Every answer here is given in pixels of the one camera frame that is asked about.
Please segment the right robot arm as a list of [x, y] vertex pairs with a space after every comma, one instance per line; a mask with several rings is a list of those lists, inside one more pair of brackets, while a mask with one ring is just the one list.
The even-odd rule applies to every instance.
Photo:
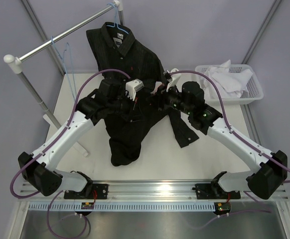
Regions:
[[249, 171], [230, 173], [223, 171], [211, 181], [211, 192], [217, 198], [233, 191], [249, 190], [267, 200], [286, 180], [288, 158], [282, 151], [276, 153], [240, 135], [230, 126], [225, 115], [206, 104], [204, 92], [196, 82], [186, 82], [181, 91], [176, 86], [160, 86], [148, 98], [159, 110], [174, 109], [188, 116], [189, 123], [237, 155]]

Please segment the pink wire hanger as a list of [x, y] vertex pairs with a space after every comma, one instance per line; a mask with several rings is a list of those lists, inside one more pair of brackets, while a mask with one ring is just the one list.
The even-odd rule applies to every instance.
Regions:
[[151, 92], [151, 94], [155, 94], [160, 86], [164, 86], [164, 83], [162, 83], [162, 82], [156, 82], [156, 83], [155, 83], [155, 88], [154, 88], [154, 90]]

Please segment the light blue wire hanger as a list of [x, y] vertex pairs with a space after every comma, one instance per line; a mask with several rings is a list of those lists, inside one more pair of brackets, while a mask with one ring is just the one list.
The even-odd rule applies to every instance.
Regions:
[[76, 88], [76, 82], [75, 82], [75, 76], [74, 76], [74, 66], [73, 66], [71, 46], [68, 42], [66, 42], [63, 52], [61, 53], [56, 47], [53, 36], [51, 36], [51, 42], [52, 42], [52, 47], [54, 48], [55, 52], [57, 53], [57, 56], [59, 57], [62, 63], [72, 98], [73, 100], [75, 100], [77, 97], [77, 88]]

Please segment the black striped shirt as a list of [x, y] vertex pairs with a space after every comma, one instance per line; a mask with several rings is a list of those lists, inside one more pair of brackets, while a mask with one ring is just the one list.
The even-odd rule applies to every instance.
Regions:
[[[125, 34], [116, 28], [106, 27], [106, 24], [110, 23], [106, 22], [101, 28], [86, 31], [87, 40], [99, 70], [124, 71], [132, 79], [139, 79], [143, 82], [144, 88], [139, 92], [150, 94], [156, 82], [166, 82], [163, 79], [163, 67], [154, 52], [136, 40], [129, 28], [120, 26], [129, 32]], [[186, 147], [199, 139], [198, 135], [181, 119], [181, 116], [176, 119], [176, 125], [172, 126], [172, 129], [180, 147]]]

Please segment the white plastic basket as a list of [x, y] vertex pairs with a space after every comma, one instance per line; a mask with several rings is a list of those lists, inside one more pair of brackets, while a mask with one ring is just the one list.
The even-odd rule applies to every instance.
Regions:
[[[195, 67], [195, 71], [199, 73], [203, 73], [211, 66], [216, 65], [200, 65]], [[261, 100], [264, 97], [263, 90], [261, 88], [261, 85], [258, 81], [258, 78], [253, 71], [252, 67], [246, 64], [232, 64], [229, 68], [230, 73], [240, 73], [243, 70], [249, 69], [253, 75], [248, 81], [246, 85], [247, 91], [244, 91], [240, 98], [231, 98], [231, 99], [222, 99], [224, 105], [247, 105], [255, 100]], [[197, 82], [200, 81], [202, 77], [200, 76], [192, 76], [192, 80], [195, 80]], [[220, 102], [218, 99], [218, 96], [216, 96], [216, 99], [210, 99], [209, 97], [205, 97], [205, 100], [210, 105], [219, 106]]]

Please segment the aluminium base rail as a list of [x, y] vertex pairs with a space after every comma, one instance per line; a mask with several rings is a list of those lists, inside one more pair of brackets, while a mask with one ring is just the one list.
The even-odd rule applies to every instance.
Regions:
[[[93, 188], [97, 191], [97, 199], [186, 199], [191, 197], [198, 200], [225, 200], [227, 196], [212, 196], [211, 183], [207, 181], [93, 181]], [[21, 196], [33, 194], [37, 191], [30, 183], [23, 182], [15, 192]], [[231, 200], [248, 200], [249, 195], [258, 201], [264, 201], [249, 189], [236, 189], [231, 192]], [[270, 201], [289, 200], [284, 186], [278, 189], [268, 199]]]

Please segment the white dress shirt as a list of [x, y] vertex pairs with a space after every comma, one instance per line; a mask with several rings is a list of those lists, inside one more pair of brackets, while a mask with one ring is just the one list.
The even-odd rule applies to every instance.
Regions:
[[228, 60], [221, 65], [209, 66], [203, 74], [216, 85], [223, 99], [238, 99], [243, 93], [248, 93], [247, 83], [253, 73], [250, 69], [242, 70], [240, 73], [231, 73], [230, 67], [231, 60]]

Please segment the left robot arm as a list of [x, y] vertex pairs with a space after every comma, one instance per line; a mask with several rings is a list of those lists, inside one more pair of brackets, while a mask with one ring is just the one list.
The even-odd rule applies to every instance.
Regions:
[[57, 165], [68, 150], [109, 114], [129, 120], [135, 108], [137, 92], [144, 87], [141, 80], [122, 86], [114, 79], [103, 79], [97, 89], [80, 99], [67, 122], [32, 154], [23, 152], [18, 162], [23, 178], [44, 196], [57, 191], [71, 191], [86, 199], [93, 192], [93, 181], [82, 172], [64, 172]]

